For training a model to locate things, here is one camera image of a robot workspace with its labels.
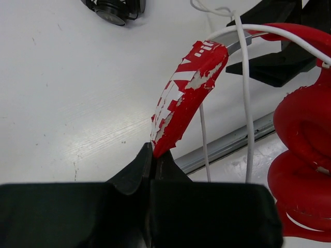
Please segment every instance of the white desk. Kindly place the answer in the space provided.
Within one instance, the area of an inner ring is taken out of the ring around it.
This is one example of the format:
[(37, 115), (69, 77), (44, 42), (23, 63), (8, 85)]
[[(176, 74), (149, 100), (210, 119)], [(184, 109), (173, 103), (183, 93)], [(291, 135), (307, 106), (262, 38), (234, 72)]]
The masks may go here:
[[(240, 13), (258, 2), (222, 1)], [(222, 27), (229, 20), (213, 21)], [(149, 141), (164, 86), (209, 33), (206, 15), (188, 0), (147, 1), (145, 15), (126, 27), (105, 22), (80, 0), (11, 0), (0, 22), (0, 183), (112, 177)], [(280, 49), (260, 43), (250, 47), (252, 57)], [(230, 63), (238, 61), (240, 53)], [(254, 118), (317, 76), (302, 74), (282, 89), (252, 80)], [(224, 72), (207, 97), (209, 142), (244, 126), (241, 80)], [(196, 116), (173, 154), (201, 146)]]

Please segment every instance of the white cable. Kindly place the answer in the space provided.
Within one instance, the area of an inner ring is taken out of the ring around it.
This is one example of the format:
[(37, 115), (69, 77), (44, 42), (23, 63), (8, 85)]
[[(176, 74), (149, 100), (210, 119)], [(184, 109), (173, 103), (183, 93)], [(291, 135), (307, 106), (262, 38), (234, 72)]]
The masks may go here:
[(248, 49), (247, 49), (244, 30), (242, 27), (242, 21), (240, 19), (240, 16), (236, 13), (236, 11), (231, 12), (231, 10), (227, 7), (220, 7), (220, 8), (213, 10), (213, 9), (206, 7), (204, 4), (202, 4), (200, 0), (196, 0), (196, 2), (199, 3), (200, 7), (196, 6), (193, 3), (193, 0), (190, 0), (191, 6), (197, 10), (214, 13), (214, 14), (216, 14), (218, 16), (222, 16), (222, 17), (231, 17), (231, 20), (232, 20), (232, 17), (234, 17), (234, 19), (235, 19), (236, 25), (234, 28), (238, 32), (240, 46), (242, 47), (243, 92), (244, 92), (244, 105), (245, 105), (245, 113), (246, 113), (247, 132), (248, 132), (247, 169), (246, 169), (245, 182), (251, 182), (253, 158), (254, 158), (254, 156), (253, 156), (254, 155), (254, 124), (253, 124), (253, 117), (252, 117), (251, 108), (250, 108)]
[[(305, 41), (304, 39), (300, 38), (299, 36), (289, 32), (289, 31), (286, 31), (284, 29), (277, 28), (277, 27), (271, 27), (271, 26), (265, 26), (265, 25), (255, 25), (255, 24), (243, 24), (243, 29), (266, 32), (266, 33), (283, 36), (283, 37), (289, 39), (290, 41), (293, 41), (294, 43), (298, 44), (300, 47), (302, 47), (303, 49), (305, 49), (307, 52), (311, 53), (315, 57), (319, 58), (323, 62), (327, 63), (328, 65), (331, 65), (331, 58), (329, 56), (322, 53), (320, 50), (313, 47), (307, 41)], [(236, 31), (236, 27), (234, 27), (234, 26), (225, 27), (221, 30), (213, 32), (211, 35), (208, 36), (207, 40), (213, 40), (218, 36), (222, 36), (224, 34), (227, 34), (229, 32), (233, 32), (233, 31)]]
[(203, 141), (203, 153), (204, 153), (204, 156), (205, 156), (207, 179), (208, 179), (208, 182), (211, 182), (212, 180), (210, 178), (210, 169), (209, 169), (205, 114), (204, 114), (204, 111), (203, 111), (203, 104), (202, 103), (201, 103), (201, 105), (199, 107), (199, 111), (200, 111), (201, 129), (202, 129), (202, 141)]

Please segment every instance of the red headphone ear cup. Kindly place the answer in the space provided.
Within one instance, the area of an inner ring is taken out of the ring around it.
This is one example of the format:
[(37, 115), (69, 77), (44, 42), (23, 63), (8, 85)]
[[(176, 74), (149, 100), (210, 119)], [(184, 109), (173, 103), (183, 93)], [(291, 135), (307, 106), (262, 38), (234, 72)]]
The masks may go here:
[(289, 94), (277, 107), (274, 124), (296, 156), (331, 172), (331, 87), (317, 82)]
[(331, 230), (331, 178), (290, 151), (278, 156), (268, 172), (271, 192), (296, 221), (317, 230)]

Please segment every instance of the red headphones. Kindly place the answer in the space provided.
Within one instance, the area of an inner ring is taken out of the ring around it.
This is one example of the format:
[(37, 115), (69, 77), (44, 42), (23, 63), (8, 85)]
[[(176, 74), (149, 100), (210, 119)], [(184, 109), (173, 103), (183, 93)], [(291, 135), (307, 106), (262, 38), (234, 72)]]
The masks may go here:
[[(287, 30), (331, 56), (331, 35), (289, 23), (267, 24)], [(269, 41), (286, 40), (262, 34)], [(196, 42), (170, 78), (152, 117), (154, 156), (160, 157), (182, 138), (202, 101), (228, 61), (217, 42)], [(277, 199), (284, 235), (331, 242), (331, 70), (322, 68), (317, 82), (288, 95), (274, 115), (276, 131), (289, 151), (272, 163), (268, 184)], [(287, 214), (310, 228), (294, 224)]]

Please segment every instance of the black clamp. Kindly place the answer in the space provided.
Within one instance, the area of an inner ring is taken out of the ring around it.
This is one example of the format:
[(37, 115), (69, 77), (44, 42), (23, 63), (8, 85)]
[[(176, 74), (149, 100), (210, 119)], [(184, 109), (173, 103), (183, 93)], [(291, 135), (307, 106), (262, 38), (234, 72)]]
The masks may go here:
[(283, 244), (264, 186), (192, 182), (170, 151), (153, 158), (151, 143), (107, 182), (3, 185), (0, 202), (1, 247)]
[[(331, 34), (331, 0), (310, 0), (303, 9), (302, 0), (262, 0), (241, 18), (244, 24), (296, 23)], [(250, 59), (250, 77), (282, 87), (299, 73), (316, 66), (316, 57), (295, 43), (282, 42), (281, 49), (279, 53)], [(226, 72), (242, 75), (242, 63), (228, 66)]]

